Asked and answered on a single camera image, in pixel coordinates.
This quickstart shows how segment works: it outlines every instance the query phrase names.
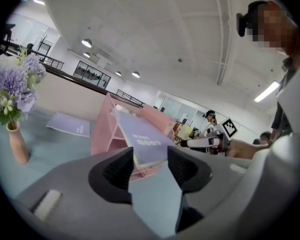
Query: person's hand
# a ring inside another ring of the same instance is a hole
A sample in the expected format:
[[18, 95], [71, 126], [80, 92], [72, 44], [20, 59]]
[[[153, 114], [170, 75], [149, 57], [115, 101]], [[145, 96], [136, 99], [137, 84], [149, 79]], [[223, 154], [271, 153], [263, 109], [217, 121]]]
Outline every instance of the person's hand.
[[232, 139], [226, 152], [227, 157], [252, 159], [259, 150], [268, 148], [268, 145], [252, 145], [238, 139]]

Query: railing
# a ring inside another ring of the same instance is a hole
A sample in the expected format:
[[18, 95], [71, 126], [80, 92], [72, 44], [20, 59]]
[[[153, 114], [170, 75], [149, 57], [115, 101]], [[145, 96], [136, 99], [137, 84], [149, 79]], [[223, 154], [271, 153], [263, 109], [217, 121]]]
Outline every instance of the railing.
[[[17, 56], [19, 51], [20, 51], [20, 46], [19, 45], [15, 44], [15, 43], [9, 43], [6, 53], [8, 55], [11, 55], [11, 56]], [[110, 93], [110, 94], [116, 96], [117, 99], [122, 100], [123, 102], [128, 103], [132, 106], [135, 106], [137, 108], [142, 108], [143, 107], [142, 105], [144, 103], [141, 102], [140, 100], [136, 99], [136, 98], [133, 98], [133, 97], [132, 97], [133, 99], [130, 99], [130, 97], [126, 98], [122, 95], [118, 95], [118, 94], [112, 93], [111, 91], [107, 91], [103, 88], [100, 88], [100, 87], [98, 87], [98, 86], [96, 86], [96, 85], [94, 85], [90, 82], [79, 79], [79, 78], [77, 78], [73, 75], [67, 74], [66, 72], [61, 70], [64, 63], [57, 60], [57, 59], [51, 58], [49, 56], [46, 56], [44, 54], [41, 54], [41, 53], [39, 53], [37, 51], [34, 51], [34, 50], [31, 50], [31, 49], [28, 49], [28, 51], [32, 52], [36, 56], [38, 56], [40, 62], [44, 65], [45, 70], [48, 73], [52, 74], [52, 75], [55, 75], [59, 78], [65, 79], [65, 80], [70, 81], [70, 82], [73, 82], [74, 84], [80, 85], [82, 87], [85, 87], [87, 89], [90, 89], [94, 92], [97, 92], [97, 93], [100, 93], [100, 94], [103, 94], [103, 95], [107, 95], [107, 93]]]
[[[20, 52], [20, 45], [10, 42], [6, 53], [10, 55], [18, 55], [18, 52]], [[36, 50], [28, 49], [28, 54], [30, 53], [35, 54], [42, 64], [49, 65], [57, 70], [61, 70], [64, 65], [62, 61], [44, 55]]]
[[144, 102], [136, 99], [135, 97], [132, 97], [131, 95], [129, 95], [129, 94], [127, 94], [124, 91], [119, 90], [119, 89], [116, 91], [116, 95], [121, 96], [121, 97], [125, 98], [128, 101], [132, 101], [133, 103], [136, 103], [136, 104], [138, 104], [140, 106], [142, 106], [143, 104], [145, 104]]
[[100, 94], [103, 94], [103, 95], [106, 95], [107, 93], [110, 93], [110, 94], [116, 96], [116, 98], [118, 100], [121, 100], [121, 101], [123, 101], [125, 103], [128, 103], [128, 104], [132, 105], [132, 106], [135, 106], [135, 107], [138, 107], [138, 108], [142, 108], [143, 107], [139, 103], [135, 103], [132, 100], [126, 99], [126, 98], [124, 98], [124, 97], [122, 97], [120, 95], [112, 93], [111, 91], [108, 91], [108, 90], [105, 90], [103, 88], [100, 88], [100, 87], [98, 87], [98, 86], [96, 86], [96, 85], [94, 85], [92, 83], [89, 83], [89, 82], [87, 82], [85, 80], [81, 80], [81, 79], [79, 79], [79, 78], [77, 78], [77, 77], [75, 77], [73, 75], [67, 74], [66, 72], [64, 72], [62, 70], [55, 69], [55, 68], [53, 68], [53, 67], [51, 67], [51, 66], [49, 66], [47, 64], [43, 64], [43, 65], [45, 67], [45, 70], [48, 73], [52, 74], [52, 75], [55, 75], [57, 77], [65, 79], [67, 81], [73, 82], [73, 83], [75, 83], [77, 85], [80, 85], [82, 87], [85, 87], [87, 89], [90, 89], [90, 90], [92, 90], [94, 92], [97, 92], [97, 93], [100, 93]]

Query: window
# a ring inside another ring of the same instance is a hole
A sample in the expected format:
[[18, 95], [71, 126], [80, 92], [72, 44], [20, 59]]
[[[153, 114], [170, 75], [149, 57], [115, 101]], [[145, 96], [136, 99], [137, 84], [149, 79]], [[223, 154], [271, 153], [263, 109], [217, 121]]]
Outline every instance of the window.
[[51, 46], [46, 43], [41, 43], [38, 49], [38, 53], [41, 53], [43, 55], [47, 55]]
[[85, 80], [99, 88], [106, 89], [111, 77], [80, 61], [73, 73], [76, 78]]

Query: vr headset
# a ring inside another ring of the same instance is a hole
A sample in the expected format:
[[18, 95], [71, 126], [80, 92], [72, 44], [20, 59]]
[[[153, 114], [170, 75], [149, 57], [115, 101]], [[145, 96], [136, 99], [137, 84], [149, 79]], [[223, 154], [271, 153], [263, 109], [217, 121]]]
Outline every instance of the vr headset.
[[266, 1], [255, 1], [248, 5], [248, 13], [242, 15], [236, 14], [236, 31], [240, 37], [245, 36], [246, 29], [251, 30], [252, 40], [257, 41], [258, 38], [258, 6], [267, 4]]

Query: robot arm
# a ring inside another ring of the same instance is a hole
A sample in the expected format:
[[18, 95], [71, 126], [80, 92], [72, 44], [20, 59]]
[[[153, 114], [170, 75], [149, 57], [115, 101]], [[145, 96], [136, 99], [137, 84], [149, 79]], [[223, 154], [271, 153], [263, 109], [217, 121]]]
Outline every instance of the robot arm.
[[228, 150], [230, 140], [237, 132], [235, 124], [228, 117], [215, 127], [208, 129], [205, 137], [183, 140], [180, 145], [192, 150], [217, 155]]

